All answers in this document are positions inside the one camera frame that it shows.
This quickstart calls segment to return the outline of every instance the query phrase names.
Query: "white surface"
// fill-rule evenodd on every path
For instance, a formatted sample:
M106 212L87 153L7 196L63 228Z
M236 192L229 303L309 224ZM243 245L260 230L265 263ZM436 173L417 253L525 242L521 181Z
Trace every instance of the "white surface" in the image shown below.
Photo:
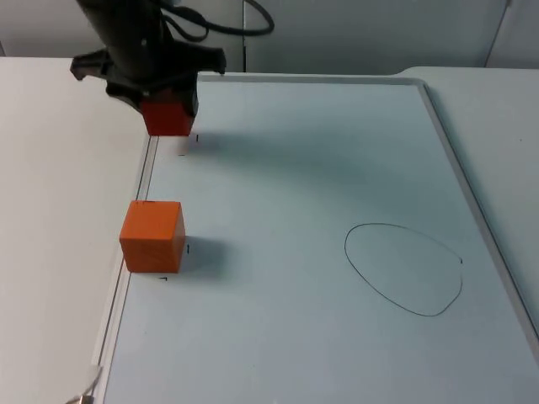
M68 60L0 58L0 402L83 389L145 126Z
M539 71L416 67L539 326Z
M200 142L179 157L160 139L148 194L182 202L190 254L168 281L131 276L107 403L536 402L537 363L417 88L213 82L200 99ZM443 315L403 311L350 267L346 233L372 221L462 257Z

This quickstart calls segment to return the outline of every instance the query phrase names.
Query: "drawn oval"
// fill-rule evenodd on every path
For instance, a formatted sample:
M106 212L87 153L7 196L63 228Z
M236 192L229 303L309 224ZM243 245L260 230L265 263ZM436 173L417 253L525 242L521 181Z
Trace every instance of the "drawn oval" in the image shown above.
M462 291L462 259L444 243L386 223L354 226L344 252L379 295L418 316L438 316Z

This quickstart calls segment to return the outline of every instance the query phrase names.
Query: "black cable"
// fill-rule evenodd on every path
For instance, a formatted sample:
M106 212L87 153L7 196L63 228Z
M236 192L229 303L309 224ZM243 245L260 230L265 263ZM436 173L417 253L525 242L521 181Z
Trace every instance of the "black cable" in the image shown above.
M163 15L163 21L172 25L172 27L178 32L178 34L182 35L186 40L190 40L191 42L202 42L208 37L208 34L210 33L210 30L206 28L203 35L191 35L185 29L180 27L179 24L168 15Z
M163 15L163 19L165 19L169 24L171 24L174 27L174 29L176 29L179 32L180 35L182 35L185 39L191 40L193 42L201 42L202 40L204 40L207 36L208 30L219 32L225 35L261 36L261 35L270 34L275 29L275 22L273 18L271 17L271 14L268 13L268 11L255 0L244 0L244 2L246 2L247 4L252 6L255 10L257 10L260 13L260 15L262 15L266 23L268 23L268 26L262 29L240 29L240 28L233 28L233 27L227 27L224 25L215 24L205 19L202 14L198 13L193 8L184 7L184 6L173 6L164 2L163 0L151 0L151 1L156 6L175 15L176 17L180 17L181 19L189 21L192 24L199 25L200 27L205 28L206 34L204 35L204 38L202 38L202 36L194 36L185 32L185 30L179 27L179 25L175 21L173 21L172 18L166 15Z

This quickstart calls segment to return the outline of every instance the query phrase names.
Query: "orange cube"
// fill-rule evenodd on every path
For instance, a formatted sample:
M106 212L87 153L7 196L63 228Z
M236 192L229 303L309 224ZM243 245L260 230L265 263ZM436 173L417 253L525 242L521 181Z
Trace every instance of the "orange cube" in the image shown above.
M176 274L184 243L184 217L179 202L131 202L120 233L130 272Z

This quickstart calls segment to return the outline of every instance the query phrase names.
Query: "white table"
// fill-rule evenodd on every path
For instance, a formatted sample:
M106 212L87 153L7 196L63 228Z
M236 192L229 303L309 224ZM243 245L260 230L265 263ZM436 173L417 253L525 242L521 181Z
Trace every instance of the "white table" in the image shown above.
M539 327L539 71L415 67Z
M86 381L146 145L135 111L110 100L103 82L76 82L68 68L67 60L0 58L1 402L57 404ZM402 74L433 90L537 319L539 72Z
M147 142L69 65L0 58L0 402L60 404L87 382Z

